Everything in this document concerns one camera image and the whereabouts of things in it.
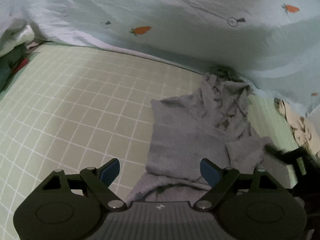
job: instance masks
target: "white logo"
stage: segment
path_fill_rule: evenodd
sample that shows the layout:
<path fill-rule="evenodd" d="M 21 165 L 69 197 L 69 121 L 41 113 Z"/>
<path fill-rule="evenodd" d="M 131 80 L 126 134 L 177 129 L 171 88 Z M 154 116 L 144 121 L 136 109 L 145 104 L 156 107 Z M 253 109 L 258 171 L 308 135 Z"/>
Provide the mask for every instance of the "white logo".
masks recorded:
<path fill-rule="evenodd" d="M 159 210 L 161 210 L 161 209 L 165 208 L 165 206 L 162 205 L 162 204 L 159 204 L 158 206 L 156 206 L 156 208 L 159 209 Z"/>

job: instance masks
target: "ribbed gray panel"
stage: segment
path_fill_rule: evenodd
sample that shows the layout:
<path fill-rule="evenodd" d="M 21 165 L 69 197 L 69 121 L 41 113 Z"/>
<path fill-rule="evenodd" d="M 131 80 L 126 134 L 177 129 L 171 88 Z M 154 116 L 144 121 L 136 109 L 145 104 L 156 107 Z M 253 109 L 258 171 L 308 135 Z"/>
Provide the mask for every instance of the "ribbed gray panel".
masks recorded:
<path fill-rule="evenodd" d="M 187 202 L 134 202 L 124 212 L 110 213 L 88 240 L 232 240 L 210 213 Z"/>

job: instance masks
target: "beige cloth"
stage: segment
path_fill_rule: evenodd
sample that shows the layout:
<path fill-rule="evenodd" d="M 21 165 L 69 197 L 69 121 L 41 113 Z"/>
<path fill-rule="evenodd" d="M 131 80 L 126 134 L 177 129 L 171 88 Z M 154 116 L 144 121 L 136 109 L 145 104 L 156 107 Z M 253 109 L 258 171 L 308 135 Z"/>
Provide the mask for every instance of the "beige cloth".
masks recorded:
<path fill-rule="evenodd" d="M 320 138 L 309 119 L 299 116 L 283 100 L 279 102 L 279 113 L 284 116 L 292 128 L 293 136 L 299 146 L 304 146 L 311 155 L 320 157 Z"/>

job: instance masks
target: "metal screw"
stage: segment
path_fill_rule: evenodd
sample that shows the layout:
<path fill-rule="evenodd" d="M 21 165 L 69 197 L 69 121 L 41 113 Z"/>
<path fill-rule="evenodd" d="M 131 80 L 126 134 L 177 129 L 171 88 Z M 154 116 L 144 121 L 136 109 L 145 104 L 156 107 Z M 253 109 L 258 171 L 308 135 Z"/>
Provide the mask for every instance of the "metal screw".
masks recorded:
<path fill-rule="evenodd" d="M 108 202 L 108 206 L 110 207 L 110 208 L 121 208 L 122 206 L 124 205 L 124 202 L 123 201 L 121 201 L 121 200 L 111 200 L 111 201 L 109 201 Z"/>
<path fill-rule="evenodd" d="M 198 208 L 201 208 L 201 209 L 207 209 L 207 208 L 210 208 L 212 206 L 211 202 L 210 201 L 207 201 L 207 200 L 200 200 L 196 203 L 196 206 Z"/>

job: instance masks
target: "orange carrot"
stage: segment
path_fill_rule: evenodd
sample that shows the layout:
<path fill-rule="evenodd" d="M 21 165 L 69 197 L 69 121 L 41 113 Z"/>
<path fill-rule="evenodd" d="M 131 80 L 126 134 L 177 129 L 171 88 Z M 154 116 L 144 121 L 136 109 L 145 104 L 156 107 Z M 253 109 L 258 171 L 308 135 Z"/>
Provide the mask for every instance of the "orange carrot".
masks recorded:
<path fill-rule="evenodd" d="M 134 36 L 145 34 L 147 31 L 151 29 L 150 26 L 138 27 L 135 29 L 131 29 L 130 33 L 133 33 Z"/>
<path fill-rule="evenodd" d="M 299 9 L 298 7 L 292 6 L 292 5 L 290 5 L 290 4 L 284 4 L 284 5 L 282 6 L 282 8 L 285 9 L 285 12 L 286 12 L 286 13 L 288 13 L 288 12 L 290 12 L 290 13 L 296 13 L 296 12 L 300 11 L 300 9 Z"/>

